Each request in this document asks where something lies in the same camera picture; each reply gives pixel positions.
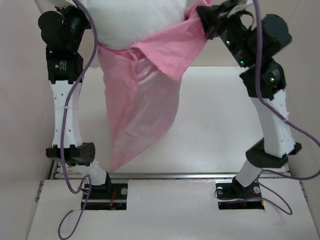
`pink fabric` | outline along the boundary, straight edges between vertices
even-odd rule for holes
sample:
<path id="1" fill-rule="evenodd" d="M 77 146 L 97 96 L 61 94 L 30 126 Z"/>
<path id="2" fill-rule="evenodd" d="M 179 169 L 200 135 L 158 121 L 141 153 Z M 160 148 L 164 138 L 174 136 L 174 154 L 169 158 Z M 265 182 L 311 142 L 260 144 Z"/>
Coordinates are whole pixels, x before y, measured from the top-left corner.
<path id="1" fill-rule="evenodd" d="M 99 45 L 113 171 L 153 145 L 173 125 L 182 76 L 206 43 L 196 6 L 212 2 L 198 0 L 186 10 L 185 21 L 126 49 Z"/>

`white pillow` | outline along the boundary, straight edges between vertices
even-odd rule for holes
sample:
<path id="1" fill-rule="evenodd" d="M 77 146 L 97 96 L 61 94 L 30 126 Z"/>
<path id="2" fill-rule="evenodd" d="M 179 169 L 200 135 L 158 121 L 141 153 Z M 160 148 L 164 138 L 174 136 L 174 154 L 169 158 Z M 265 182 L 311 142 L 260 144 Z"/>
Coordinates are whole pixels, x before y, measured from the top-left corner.
<path id="1" fill-rule="evenodd" d="M 187 0 L 82 0 L 98 40 L 120 50 L 184 20 Z"/>

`screw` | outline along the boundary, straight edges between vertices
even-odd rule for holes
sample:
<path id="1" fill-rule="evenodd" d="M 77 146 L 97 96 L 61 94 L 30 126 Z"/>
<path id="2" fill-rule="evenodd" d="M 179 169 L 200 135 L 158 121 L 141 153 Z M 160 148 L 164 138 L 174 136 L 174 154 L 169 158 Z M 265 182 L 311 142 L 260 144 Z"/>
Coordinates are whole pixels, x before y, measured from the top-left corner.
<path id="1" fill-rule="evenodd" d="M 127 195 L 128 194 L 128 189 L 126 189 L 125 187 L 121 189 L 121 194 L 122 195 Z"/>
<path id="2" fill-rule="evenodd" d="M 260 187 L 258 187 L 258 186 L 255 186 L 255 187 L 253 188 L 253 191 L 254 191 L 256 194 L 261 193 L 261 189 L 260 189 Z"/>
<path id="3" fill-rule="evenodd" d="M 219 195 L 223 194 L 223 193 L 224 193 L 223 187 L 222 187 L 222 186 L 218 186 L 218 187 L 216 188 L 216 192 L 217 192 L 217 194 L 219 194 Z"/>

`bolt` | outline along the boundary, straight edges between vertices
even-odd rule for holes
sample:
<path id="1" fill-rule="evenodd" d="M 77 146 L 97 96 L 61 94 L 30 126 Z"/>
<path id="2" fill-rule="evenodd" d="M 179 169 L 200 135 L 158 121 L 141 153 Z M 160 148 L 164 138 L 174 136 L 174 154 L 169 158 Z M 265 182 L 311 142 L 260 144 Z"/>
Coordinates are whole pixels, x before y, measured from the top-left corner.
<path id="1" fill-rule="evenodd" d="M 260 187 L 258 187 L 258 186 L 255 186 L 255 187 L 253 188 L 253 191 L 254 191 L 256 194 L 261 193 L 261 189 L 260 189 Z"/>
<path id="2" fill-rule="evenodd" d="M 125 187 L 121 189 L 121 194 L 122 195 L 127 195 L 128 194 L 128 189 L 126 189 Z"/>
<path id="3" fill-rule="evenodd" d="M 217 192 L 219 195 L 223 194 L 223 193 L 224 193 L 223 187 L 222 187 L 222 186 L 218 186 L 218 187 L 216 188 L 216 192 Z"/>

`table surface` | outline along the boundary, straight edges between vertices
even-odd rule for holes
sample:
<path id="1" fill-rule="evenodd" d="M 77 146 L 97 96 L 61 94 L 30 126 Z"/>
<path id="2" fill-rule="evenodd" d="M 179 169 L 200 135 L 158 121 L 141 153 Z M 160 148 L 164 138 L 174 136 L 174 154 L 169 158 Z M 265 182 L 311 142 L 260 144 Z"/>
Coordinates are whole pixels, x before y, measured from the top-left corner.
<path id="1" fill-rule="evenodd" d="M 292 216 L 268 202 L 265 210 L 219 210 L 214 180 L 132 180 L 127 210 L 85 211 L 70 240 L 319 240 L 299 182 L 261 182 L 288 201 Z M 285 208 L 274 194 L 261 191 Z M 81 198 L 63 180 L 45 181 L 28 240 L 57 240 L 59 223 L 69 210 L 80 208 Z M 78 215 L 67 218 L 63 236 L 70 234 Z"/>
<path id="2" fill-rule="evenodd" d="M 190 67 L 171 130 L 117 173 L 236 173 L 245 152 L 262 137 L 256 108 L 239 67 Z M 111 169 L 105 85 L 101 68 L 90 68 L 80 95 L 80 132 L 96 145 L 96 159 Z"/>

